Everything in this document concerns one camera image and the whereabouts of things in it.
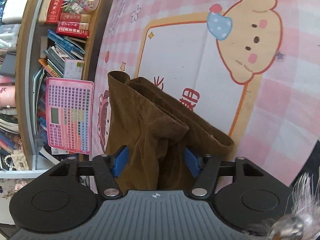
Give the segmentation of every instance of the brown pants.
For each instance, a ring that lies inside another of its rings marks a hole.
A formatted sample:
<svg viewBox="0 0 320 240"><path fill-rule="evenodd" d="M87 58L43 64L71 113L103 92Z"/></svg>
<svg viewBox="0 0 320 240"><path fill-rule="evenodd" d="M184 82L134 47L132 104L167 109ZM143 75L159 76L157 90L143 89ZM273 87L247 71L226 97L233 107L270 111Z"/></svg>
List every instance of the brown pants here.
<svg viewBox="0 0 320 240"><path fill-rule="evenodd" d="M189 191L195 179L183 160L185 147L201 156L228 159L234 147L231 138L150 81L112 71L108 83L112 112L106 153L121 145L130 149L129 163L116 180L123 192Z"/></svg>

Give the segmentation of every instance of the small screen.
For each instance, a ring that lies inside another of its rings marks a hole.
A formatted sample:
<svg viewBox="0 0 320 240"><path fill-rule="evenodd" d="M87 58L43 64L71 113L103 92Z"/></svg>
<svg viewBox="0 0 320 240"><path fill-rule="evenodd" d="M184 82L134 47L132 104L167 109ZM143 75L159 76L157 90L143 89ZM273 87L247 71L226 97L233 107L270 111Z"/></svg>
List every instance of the small screen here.
<svg viewBox="0 0 320 240"><path fill-rule="evenodd" d="M58 108L51 108L51 122L52 123L59 123L59 109Z"/></svg>

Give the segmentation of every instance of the metal rivet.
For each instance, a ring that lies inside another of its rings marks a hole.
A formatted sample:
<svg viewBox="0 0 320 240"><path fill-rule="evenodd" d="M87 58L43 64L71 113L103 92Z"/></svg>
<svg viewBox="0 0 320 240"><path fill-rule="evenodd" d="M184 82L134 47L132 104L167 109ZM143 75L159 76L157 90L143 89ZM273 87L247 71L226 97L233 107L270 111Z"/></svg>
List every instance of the metal rivet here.
<svg viewBox="0 0 320 240"><path fill-rule="evenodd" d="M207 192L204 188L198 187L198 188L194 188L194 189L191 191L191 193L192 193L193 195L195 195L195 196L202 197L202 196L207 195L208 192Z"/></svg>
<svg viewBox="0 0 320 240"><path fill-rule="evenodd" d="M115 197L117 196L120 192L116 188L107 188L104 192L104 195L108 197Z"/></svg>

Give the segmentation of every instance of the white paper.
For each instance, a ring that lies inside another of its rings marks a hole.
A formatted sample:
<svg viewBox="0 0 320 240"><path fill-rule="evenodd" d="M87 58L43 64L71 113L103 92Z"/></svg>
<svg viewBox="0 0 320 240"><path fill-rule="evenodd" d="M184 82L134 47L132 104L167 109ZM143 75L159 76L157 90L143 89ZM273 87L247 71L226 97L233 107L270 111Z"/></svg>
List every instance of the white paper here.
<svg viewBox="0 0 320 240"><path fill-rule="evenodd" d="M83 65L83 60L66 59L63 78L81 80Z"/></svg>

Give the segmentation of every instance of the pink cheek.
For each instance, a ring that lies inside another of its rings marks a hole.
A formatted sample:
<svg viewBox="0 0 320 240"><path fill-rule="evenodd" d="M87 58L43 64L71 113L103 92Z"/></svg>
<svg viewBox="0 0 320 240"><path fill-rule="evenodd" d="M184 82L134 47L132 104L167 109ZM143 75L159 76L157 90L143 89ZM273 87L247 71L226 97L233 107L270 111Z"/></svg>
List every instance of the pink cheek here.
<svg viewBox="0 0 320 240"><path fill-rule="evenodd" d="M248 61L253 64L253 63L256 63L257 58L258 58L257 54L251 53L250 56L248 57Z"/></svg>
<svg viewBox="0 0 320 240"><path fill-rule="evenodd" d="M259 22L259 28L264 29L265 27L267 27L267 25L268 25L267 20L261 20L261 21Z"/></svg>

